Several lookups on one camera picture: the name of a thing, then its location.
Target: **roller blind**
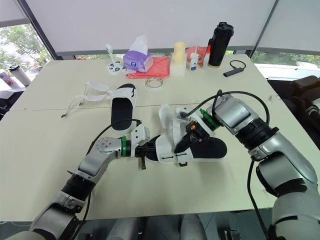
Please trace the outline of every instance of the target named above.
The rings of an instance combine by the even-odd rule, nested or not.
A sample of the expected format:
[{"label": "roller blind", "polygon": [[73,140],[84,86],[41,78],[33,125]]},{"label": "roller blind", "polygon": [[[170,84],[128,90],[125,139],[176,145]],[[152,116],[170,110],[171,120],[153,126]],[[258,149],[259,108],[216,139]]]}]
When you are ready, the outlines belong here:
[{"label": "roller blind", "polygon": [[29,22],[15,0],[0,1],[0,28],[28,24]]},{"label": "roller blind", "polygon": [[206,46],[219,22],[234,26],[229,46],[254,46],[274,0],[26,0],[56,52]]},{"label": "roller blind", "polygon": [[261,48],[320,52],[320,0],[280,0],[259,43]]}]

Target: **green foliage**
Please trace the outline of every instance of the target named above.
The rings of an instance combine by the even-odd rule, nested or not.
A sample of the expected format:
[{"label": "green foliage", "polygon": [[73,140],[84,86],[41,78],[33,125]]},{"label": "green foliage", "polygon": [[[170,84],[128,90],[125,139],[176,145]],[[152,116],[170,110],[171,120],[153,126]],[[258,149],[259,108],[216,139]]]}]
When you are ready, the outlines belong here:
[{"label": "green foliage", "polygon": [[272,53],[272,52],[254,52],[252,62],[255,64],[278,64],[278,65],[291,65],[296,66],[297,62],[306,62],[315,64],[320,68],[320,56],[319,55],[305,55],[297,53]]},{"label": "green foliage", "polygon": [[[38,67],[44,66],[51,60],[51,56],[47,49],[42,46],[37,34],[34,32],[30,24],[9,26],[0,28],[0,35],[5,45],[14,45],[16,52],[20,55],[28,55],[33,58]],[[13,54],[6,53],[1,50],[1,57],[5,62],[10,64],[19,64],[26,71],[31,69],[29,62],[22,62],[21,59],[16,58]]]},{"label": "green foliage", "polygon": [[83,59],[109,59],[109,54],[92,54],[92,55],[77,55],[77,58]]},{"label": "green foliage", "polygon": [[22,69],[26,71],[31,68],[30,62],[22,62],[21,59],[16,58],[13,54],[9,54],[0,48],[0,69],[5,69],[8,72],[8,68],[13,64],[20,65]]},{"label": "green foliage", "polygon": [[233,50],[227,50],[225,51],[225,55],[232,55],[234,54],[234,51]]}]

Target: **window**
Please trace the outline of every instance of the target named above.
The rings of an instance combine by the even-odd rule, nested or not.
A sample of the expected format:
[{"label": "window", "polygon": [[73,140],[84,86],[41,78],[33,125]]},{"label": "window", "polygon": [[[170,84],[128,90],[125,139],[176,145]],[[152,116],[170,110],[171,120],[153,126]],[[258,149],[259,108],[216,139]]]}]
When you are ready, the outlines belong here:
[{"label": "window", "polygon": [[[232,55],[234,54],[233,50],[228,50],[225,51],[226,55]],[[152,56],[154,57],[163,57],[163,56],[168,56],[171,57],[172,56],[172,52],[158,52],[158,53],[152,53]],[[121,59],[123,59],[124,54],[113,54],[114,60],[115,61],[119,61]],[[77,59],[109,59],[110,56],[109,54],[92,54],[92,55],[77,55],[76,56]]]},{"label": "window", "polygon": [[311,75],[320,77],[320,55],[255,51],[251,60],[270,80],[293,81]]},{"label": "window", "polygon": [[20,65],[32,81],[51,60],[31,24],[0,28],[0,69],[10,74],[11,65]]},{"label": "window", "polygon": [[254,52],[251,60],[255,64],[277,64],[289,66],[308,66],[309,64],[312,64],[315,68],[320,68],[320,55],[256,51]]}]

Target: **floor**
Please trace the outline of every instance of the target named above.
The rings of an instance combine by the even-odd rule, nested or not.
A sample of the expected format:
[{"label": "floor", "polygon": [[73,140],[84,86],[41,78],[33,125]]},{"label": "floor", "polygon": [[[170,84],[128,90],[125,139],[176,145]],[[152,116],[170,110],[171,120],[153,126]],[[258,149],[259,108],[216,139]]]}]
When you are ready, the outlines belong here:
[{"label": "floor", "polygon": [[[267,227],[271,224],[271,208],[260,210]],[[199,213],[208,240],[224,240],[217,228],[239,230],[241,240],[264,240],[256,213],[252,210],[237,212]],[[179,240],[179,215],[150,216],[146,219],[142,240]],[[106,239],[116,219],[90,220],[80,231],[78,240],[86,240],[85,234],[92,234],[92,240]],[[30,222],[0,223],[0,240],[18,232],[27,231]]]}]

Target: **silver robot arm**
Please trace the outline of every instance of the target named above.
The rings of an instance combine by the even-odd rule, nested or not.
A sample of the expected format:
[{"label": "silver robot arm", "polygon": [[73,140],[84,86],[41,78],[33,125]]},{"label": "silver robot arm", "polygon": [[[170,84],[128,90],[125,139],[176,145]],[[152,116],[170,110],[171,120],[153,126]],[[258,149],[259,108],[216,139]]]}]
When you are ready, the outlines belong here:
[{"label": "silver robot arm", "polygon": [[[207,112],[212,117],[212,106]],[[271,129],[231,95],[218,98],[213,119],[235,135],[251,158],[259,162],[256,173],[260,182],[277,197],[272,209],[276,236],[286,240],[320,239],[320,195],[310,162],[276,127]]]},{"label": "silver robot arm", "polygon": [[29,231],[16,234],[8,240],[67,240],[79,223],[80,213],[94,186],[109,163],[122,156],[123,143],[119,138],[102,137],[85,156],[62,190],[32,222]]}]

